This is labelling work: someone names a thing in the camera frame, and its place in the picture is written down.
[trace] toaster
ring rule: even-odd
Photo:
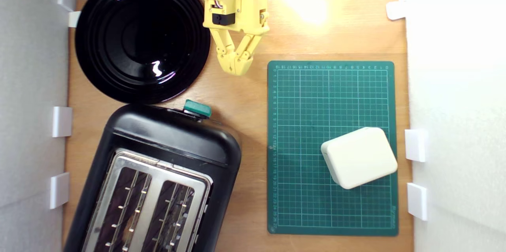
[[[65,252],[214,251],[241,160],[210,108],[129,104],[108,120]]]

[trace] wooden surface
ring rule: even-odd
[[[78,9],[86,0],[77,0]],[[242,134],[244,154],[223,223],[217,251],[358,251],[413,250],[413,221],[407,212],[406,183],[411,165],[404,158],[408,128],[406,41],[404,22],[391,22],[385,4],[392,0],[269,0],[271,31],[262,39],[246,76],[222,72],[211,47],[208,63],[193,86],[167,107],[182,107],[185,99],[206,103],[213,118]],[[74,108],[74,132],[67,141],[66,170],[70,201],[65,205],[64,239],[94,152],[109,116],[122,104],[96,90],[78,66],[74,31],[70,31],[69,105]],[[396,66],[399,156],[400,233],[397,237],[271,235],[267,232],[267,63],[283,59],[393,60]]]

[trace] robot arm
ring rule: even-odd
[[[225,72],[244,75],[255,48],[269,31],[267,0],[204,0],[204,27],[216,43],[217,58]],[[237,48],[229,31],[244,32]]]

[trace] gray wall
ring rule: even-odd
[[[411,128],[428,131],[415,252],[506,251],[506,0],[407,0]]]
[[[0,252],[61,250],[49,178],[64,169],[51,131],[67,104],[67,18],[56,0],[0,0]]]

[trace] cutting mat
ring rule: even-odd
[[[394,64],[271,61],[268,88],[269,232],[397,235],[397,173],[345,190],[320,151],[324,141],[374,126],[397,156]]]

